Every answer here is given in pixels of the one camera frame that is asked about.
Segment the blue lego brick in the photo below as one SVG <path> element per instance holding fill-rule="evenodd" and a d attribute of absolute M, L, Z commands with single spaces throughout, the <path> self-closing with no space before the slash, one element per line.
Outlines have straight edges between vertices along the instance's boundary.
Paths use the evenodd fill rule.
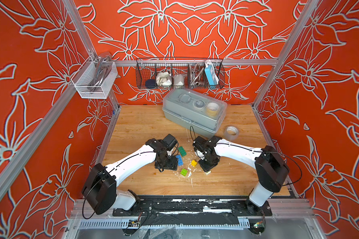
<path fill-rule="evenodd" d="M 176 158 L 178 160 L 178 166 L 183 166 L 183 160 L 182 160 L 181 155 L 176 155 Z"/>

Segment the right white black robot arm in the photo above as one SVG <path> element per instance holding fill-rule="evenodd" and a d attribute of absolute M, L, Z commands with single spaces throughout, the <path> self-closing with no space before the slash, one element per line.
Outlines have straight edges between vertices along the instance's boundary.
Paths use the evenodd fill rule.
<path fill-rule="evenodd" d="M 233 143 L 219 136 L 205 139 L 198 136 L 193 148 L 199 157 L 198 164 L 209 172 L 220 162 L 221 157 L 230 158 L 256 170 L 258 183 L 245 202 L 250 214 L 257 212 L 274 194 L 280 192 L 290 172 L 288 165 L 272 146 L 255 148 Z"/>

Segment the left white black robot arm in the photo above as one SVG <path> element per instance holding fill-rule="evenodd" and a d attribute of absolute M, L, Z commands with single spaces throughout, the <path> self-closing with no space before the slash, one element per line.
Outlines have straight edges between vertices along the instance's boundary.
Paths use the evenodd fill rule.
<path fill-rule="evenodd" d="M 147 164 L 154 163 L 159 172 L 176 171 L 178 159 L 174 155 L 178 141 L 168 134 L 164 139 L 150 139 L 137 151 L 123 159 L 108 164 L 96 164 L 90 171 L 82 195 L 94 214 L 100 215 L 111 208 L 130 210 L 138 201 L 131 190 L 118 190 L 118 186 L 130 175 Z"/>

